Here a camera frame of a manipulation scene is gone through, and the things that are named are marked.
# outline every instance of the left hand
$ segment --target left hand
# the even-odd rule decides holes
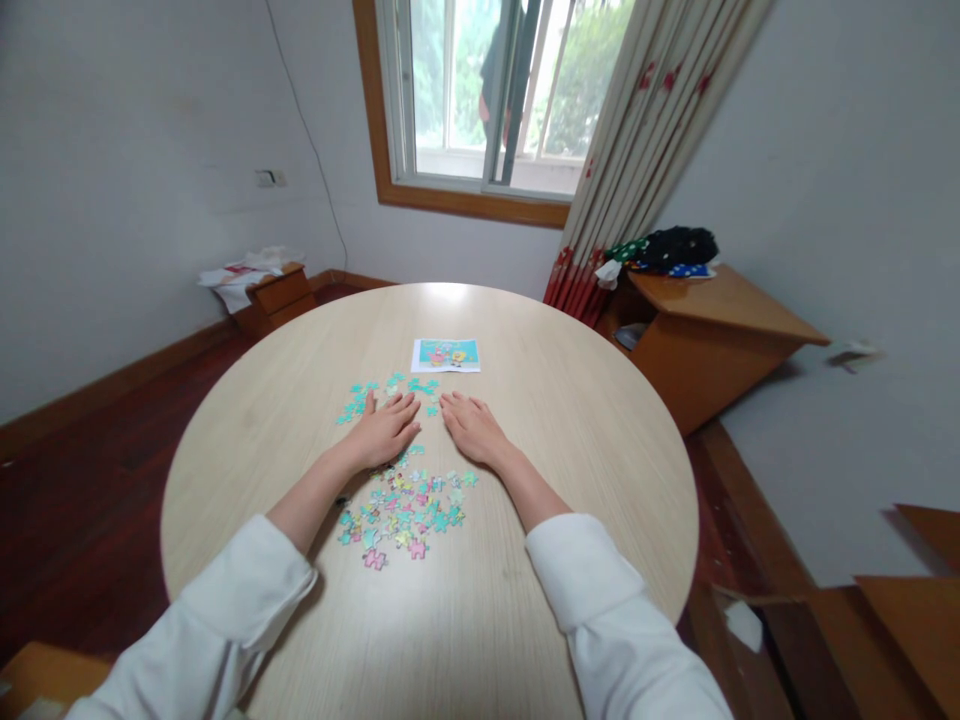
[[[339,443],[356,472],[395,458],[420,432],[420,423],[412,422],[420,401],[413,397],[397,393],[377,410],[373,390],[367,391],[360,422]]]

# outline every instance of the white shirt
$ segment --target white shirt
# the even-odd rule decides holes
[[[731,717],[600,521],[551,518],[527,536],[527,551],[567,636],[587,717]],[[68,720],[224,717],[316,579],[286,535],[252,518]]]

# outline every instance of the wooden floor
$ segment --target wooden floor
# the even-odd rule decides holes
[[[327,285],[317,301],[355,292]],[[194,411],[250,346],[237,336],[0,469],[0,666],[30,640],[113,659],[160,617],[167,472]],[[769,592],[696,436],[688,451],[700,497],[696,577]]]

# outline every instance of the tree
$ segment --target tree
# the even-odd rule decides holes
[[[500,18],[499,2],[473,0],[458,3],[457,56],[454,58],[454,142],[458,146],[484,145],[487,141],[478,105],[483,78],[480,68],[487,56]]]
[[[586,156],[632,8],[598,0],[574,10],[544,152]]]
[[[443,141],[443,0],[410,3],[413,119],[418,146]]]

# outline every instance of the curtain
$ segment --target curtain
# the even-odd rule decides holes
[[[603,252],[645,235],[770,0],[635,0],[544,302],[591,327]]]

